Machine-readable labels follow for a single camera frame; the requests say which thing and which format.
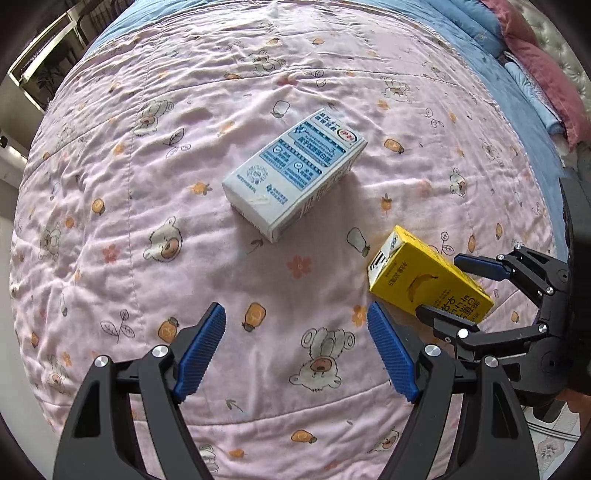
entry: flower print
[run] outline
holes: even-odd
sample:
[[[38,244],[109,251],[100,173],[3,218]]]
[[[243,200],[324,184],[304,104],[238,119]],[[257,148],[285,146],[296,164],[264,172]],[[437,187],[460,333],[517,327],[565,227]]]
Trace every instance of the flower print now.
[[[311,263],[312,259],[310,257],[302,258],[296,255],[293,262],[287,262],[287,268],[291,270],[291,274],[298,280],[302,275],[307,275],[311,272]]]
[[[104,248],[105,263],[115,263],[120,253],[121,250],[115,244],[110,244],[107,248]]]

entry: bed headboard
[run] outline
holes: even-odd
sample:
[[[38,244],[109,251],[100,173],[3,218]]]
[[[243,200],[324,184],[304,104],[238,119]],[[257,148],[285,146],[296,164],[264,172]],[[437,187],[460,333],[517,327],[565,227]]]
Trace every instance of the bed headboard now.
[[[528,0],[509,0],[535,32],[540,48],[548,53],[576,85],[591,120],[591,80],[558,28]]]

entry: yellow banana milk carton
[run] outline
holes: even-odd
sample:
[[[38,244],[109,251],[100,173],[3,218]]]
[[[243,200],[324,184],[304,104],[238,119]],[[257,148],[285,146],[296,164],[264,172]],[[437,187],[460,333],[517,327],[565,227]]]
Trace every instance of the yellow banana milk carton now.
[[[405,312],[421,305],[478,323],[493,306],[482,287],[397,225],[368,267],[369,290]]]

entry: pink bedsheet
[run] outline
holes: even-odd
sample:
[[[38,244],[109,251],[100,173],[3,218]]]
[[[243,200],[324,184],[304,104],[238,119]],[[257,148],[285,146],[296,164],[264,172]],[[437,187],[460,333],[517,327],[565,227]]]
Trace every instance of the pink bedsheet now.
[[[369,144],[271,245],[220,182],[321,107]],[[15,330],[48,422],[60,433],[96,355],[143,356],[218,301],[226,333],[182,406],[214,475],[377,478],[411,411],[366,328],[365,267],[396,223],[450,259],[516,242],[554,251],[517,135],[425,26],[350,3],[231,2],[103,46],[51,104],[15,220]],[[367,257],[347,242],[355,228]],[[533,305],[512,285],[482,284],[495,300],[487,329],[531,322]],[[139,399],[132,406],[159,475]]]

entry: bear face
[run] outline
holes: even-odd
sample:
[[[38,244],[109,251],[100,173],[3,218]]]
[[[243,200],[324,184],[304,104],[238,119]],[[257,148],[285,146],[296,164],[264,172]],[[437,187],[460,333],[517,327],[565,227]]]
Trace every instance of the bear face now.
[[[39,240],[39,258],[50,256],[53,260],[57,260],[57,255],[60,249],[60,224],[56,223],[53,230],[45,228],[41,233],[41,239]]]
[[[168,100],[152,100],[142,110],[135,123],[134,134],[138,137],[154,133],[158,127],[158,118],[171,111],[174,104]]]
[[[452,174],[449,177],[449,181],[451,185],[449,187],[449,191],[455,195],[459,195],[460,197],[466,196],[467,191],[467,183],[466,179],[460,175],[460,171],[457,168],[454,168]]]
[[[213,447],[211,445],[200,445],[197,450],[203,459],[203,463],[207,465],[208,470],[211,473],[217,473],[219,467],[216,464],[216,454],[213,451]]]
[[[175,226],[176,217],[170,217],[150,235],[150,246],[144,251],[146,260],[170,262],[177,258],[183,246],[181,232]]]
[[[410,103],[407,95],[410,87],[407,83],[399,82],[398,80],[394,80],[392,77],[381,77],[381,79],[386,84],[386,89],[382,95],[384,95],[386,98],[392,98],[397,102]]]
[[[266,75],[274,70],[279,70],[285,65],[283,59],[271,59],[266,50],[259,50],[258,52],[251,53],[247,58],[241,61],[249,61],[254,65],[253,73],[257,76]]]
[[[368,453],[371,452],[386,452],[390,450],[398,440],[400,434],[392,429],[390,433],[388,433],[383,439],[381,439],[378,443],[375,444],[374,448],[372,448]]]
[[[343,350],[353,348],[355,336],[341,329],[312,328],[302,336],[301,345],[309,348],[310,360],[301,366],[298,374],[290,377],[290,383],[303,385],[312,392],[325,387],[338,388],[341,378],[337,374],[336,359]]]

